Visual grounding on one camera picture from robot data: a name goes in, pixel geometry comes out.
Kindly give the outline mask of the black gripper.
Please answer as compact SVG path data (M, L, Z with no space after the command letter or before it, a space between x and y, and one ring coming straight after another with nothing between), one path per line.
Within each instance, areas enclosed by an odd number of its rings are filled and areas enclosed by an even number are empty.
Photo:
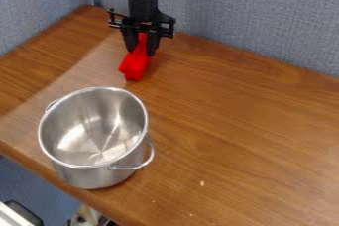
M175 35L176 19L164 14L157 7L157 0L128 0L128 14L121 15L108 10L108 25L120 29L127 50L132 53L139 43L139 34L147 33L147 55L152 57L159 47L160 38Z

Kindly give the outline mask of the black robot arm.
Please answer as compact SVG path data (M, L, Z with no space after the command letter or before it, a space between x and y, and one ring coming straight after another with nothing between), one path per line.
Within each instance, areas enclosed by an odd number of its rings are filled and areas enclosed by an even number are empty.
M120 30L127 50L132 53L139 44L139 34L145 34L145 53L149 57L160 45L161 38L173 38L176 19L164 14L157 7L157 0L128 0L128 14L116 20L113 9L108 25Z

